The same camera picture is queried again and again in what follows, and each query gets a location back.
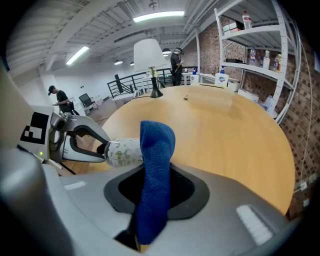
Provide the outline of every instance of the white lamp shade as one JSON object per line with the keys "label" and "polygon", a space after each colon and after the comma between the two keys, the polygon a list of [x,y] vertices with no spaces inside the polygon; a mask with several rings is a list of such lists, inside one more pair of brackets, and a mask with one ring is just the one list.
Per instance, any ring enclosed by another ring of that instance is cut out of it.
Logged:
{"label": "white lamp shade", "polygon": [[156,39],[144,39],[134,45],[134,71],[147,71],[151,67],[160,68],[167,64]]}

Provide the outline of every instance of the floor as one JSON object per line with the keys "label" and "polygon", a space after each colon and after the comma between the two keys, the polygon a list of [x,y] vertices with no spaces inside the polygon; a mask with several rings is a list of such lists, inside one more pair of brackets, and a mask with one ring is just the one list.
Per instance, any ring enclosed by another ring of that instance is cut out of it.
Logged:
{"label": "floor", "polygon": [[[98,106],[98,109],[93,110],[87,116],[94,120],[100,127],[102,127],[108,118],[121,106],[123,106],[128,100],[112,101],[112,98],[108,98],[102,105]],[[92,150],[95,139],[91,136],[85,135],[84,137],[77,136],[78,147],[84,150]],[[64,165],[73,170],[76,174],[88,174],[89,170],[88,162],[78,161],[64,161]]]}

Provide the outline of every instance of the brick wall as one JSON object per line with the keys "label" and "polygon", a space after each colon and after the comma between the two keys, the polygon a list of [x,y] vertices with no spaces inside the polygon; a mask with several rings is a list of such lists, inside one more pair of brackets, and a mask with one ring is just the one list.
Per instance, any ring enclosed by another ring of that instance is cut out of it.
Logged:
{"label": "brick wall", "polygon": [[[230,22],[230,19],[224,17],[221,19],[222,26]],[[299,187],[301,181],[307,182],[308,189],[293,194],[287,214],[289,218],[295,218],[303,212],[303,202],[311,196],[310,187],[313,185],[314,174],[317,175],[320,172],[320,73],[314,70],[314,52],[312,48],[306,40],[303,41],[307,60],[302,52],[301,71],[296,92],[280,127],[289,141],[294,157],[296,189]],[[226,40],[223,43],[227,45],[230,42]],[[199,44],[201,72],[207,74],[217,73],[220,64],[220,46],[216,22],[199,34]],[[195,39],[184,48],[184,52],[183,61],[196,65],[197,45]],[[276,54],[277,52],[270,53],[270,65],[273,64]],[[237,43],[232,43],[225,48],[224,55],[226,58],[243,60],[244,47]],[[259,59],[260,56],[264,56],[264,51],[257,51],[257,59]],[[310,69],[312,97],[307,63]],[[289,55],[286,79],[291,83],[294,79],[295,70],[295,59],[292,55]],[[226,68],[225,71],[232,78],[240,80],[242,77],[241,69]],[[275,92],[276,82],[247,72],[243,87],[250,92],[259,94],[260,99],[264,101],[268,95]],[[285,106],[289,93],[289,89],[283,88],[275,108],[278,113],[280,113]]]}

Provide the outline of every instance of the white wall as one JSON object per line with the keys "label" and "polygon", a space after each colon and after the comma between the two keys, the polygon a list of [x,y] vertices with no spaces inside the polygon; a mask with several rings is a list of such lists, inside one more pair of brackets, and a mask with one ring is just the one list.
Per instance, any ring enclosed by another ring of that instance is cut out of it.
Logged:
{"label": "white wall", "polygon": [[126,61],[121,65],[114,65],[113,62],[81,63],[52,73],[57,88],[63,90],[69,98],[78,98],[87,93],[89,97],[101,96],[102,99],[105,99],[111,97],[107,83],[114,81],[116,74],[119,75],[119,78],[135,74],[134,67],[129,64]]}
{"label": "white wall", "polygon": [[52,102],[43,86],[40,77],[18,87],[25,101],[30,105],[51,106]]}
{"label": "white wall", "polygon": [[[170,67],[170,58],[166,57],[167,65],[161,69]],[[63,90],[68,98],[74,97],[78,99],[83,94],[88,94],[89,97],[95,98],[100,96],[102,99],[111,97],[107,83],[115,80],[115,75],[119,78],[127,77],[135,74],[133,66],[128,62],[123,62],[121,65],[114,65],[113,62],[103,63],[81,63],[71,67],[65,67],[53,71],[56,86],[59,90]],[[30,105],[50,106],[57,102],[57,96],[51,94],[48,96],[48,84],[44,85],[40,77],[28,79],[30,75],[15,77],[13,80],[18,84],[19,91]]]}

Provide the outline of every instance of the table lamp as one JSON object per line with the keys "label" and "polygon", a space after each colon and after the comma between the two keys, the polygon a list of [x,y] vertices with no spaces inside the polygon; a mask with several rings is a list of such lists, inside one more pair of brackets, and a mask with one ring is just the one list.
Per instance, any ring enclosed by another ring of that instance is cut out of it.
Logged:
{"label": "table lamp", "polygon": [[144,39],[134,45],[134,71],[141,72],[150,70],[152,74],[151,98],[159,98],[163,94],[158,89],[155,69],[167,64],[164,54],[155,39]]}

